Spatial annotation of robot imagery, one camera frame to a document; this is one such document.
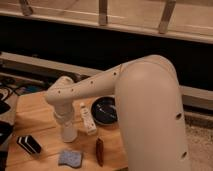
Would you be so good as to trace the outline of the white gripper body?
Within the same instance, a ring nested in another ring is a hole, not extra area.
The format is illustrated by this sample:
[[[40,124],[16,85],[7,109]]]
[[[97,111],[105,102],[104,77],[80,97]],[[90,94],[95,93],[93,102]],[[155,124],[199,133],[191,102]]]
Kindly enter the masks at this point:
[[[55,105],[53,114],[58,124],[67,124],[74,120],[74,107],[69,103]]]

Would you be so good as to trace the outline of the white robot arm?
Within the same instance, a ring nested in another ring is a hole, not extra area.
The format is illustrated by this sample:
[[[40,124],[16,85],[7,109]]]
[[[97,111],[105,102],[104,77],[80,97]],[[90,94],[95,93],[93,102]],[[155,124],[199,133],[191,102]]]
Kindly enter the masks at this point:
[[[59,78],[45,93],[63,140],[76,138],[72,102],[113,95],[129,171],[191,171],[184,111],[172,63],[149,55],[83,81]]]

